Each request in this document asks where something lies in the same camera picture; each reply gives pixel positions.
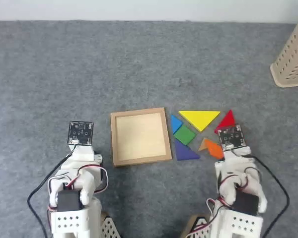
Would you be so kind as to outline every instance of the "beige plastic basket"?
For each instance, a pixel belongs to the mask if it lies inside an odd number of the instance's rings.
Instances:
[[[298,24],[270,70],[278,86],[298,86]]]

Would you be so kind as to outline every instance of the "circuit board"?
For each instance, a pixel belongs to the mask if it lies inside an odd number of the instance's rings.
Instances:
[[[239,124],[220,128],[218,134],[223,151],[246,146],[244,135]]]
[[[91,145],[93,129],[93,122],[70,121],[68,145]]]

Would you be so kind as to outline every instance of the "empty puzzle board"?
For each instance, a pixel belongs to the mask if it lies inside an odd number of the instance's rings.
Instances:
[[[164,108],[111,114],[114,166],[171,160]]]

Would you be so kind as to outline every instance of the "blue triangle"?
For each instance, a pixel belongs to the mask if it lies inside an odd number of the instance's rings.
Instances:
[[[177,160],[194,160],[199,159],[200,155],[192,151],[188,146],[182,144],[180,141],[175,139],[175,153]]]
[[[176,118],[174,115],[171,115],[171,127],[172,134],[174,134],[181,126],[183,122]]]

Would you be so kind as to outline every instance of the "perforated plastic part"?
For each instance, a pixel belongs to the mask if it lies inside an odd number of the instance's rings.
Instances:
[[[73,233],[88,230],[87,209],[71,212],[52,212],[52,233]]]
[[[206,224],[207,221],[204,219],[204,218],[201,218],[197,221],[196,223],[196,227],[197,226],[200,226],[202,224]],[[208,227],[205,227],[204,229],[202,230],[199,230],[199,231],[196,231],[194,233],[194,235],[187,235],[186,238],[209,238],[210,237],[210,228],[212,227],[212,225],[208,226]]]
[[[260,237],[263,218],[231,210],[226,210],[223,217],[220,238],[231,238],[232,234],[242,235],[248,238]]]
[[[278,86],[298,86],[298,24],[270,70]]]
[[[113,219],[107,217],[101,226],[101,238],[120,238]]]

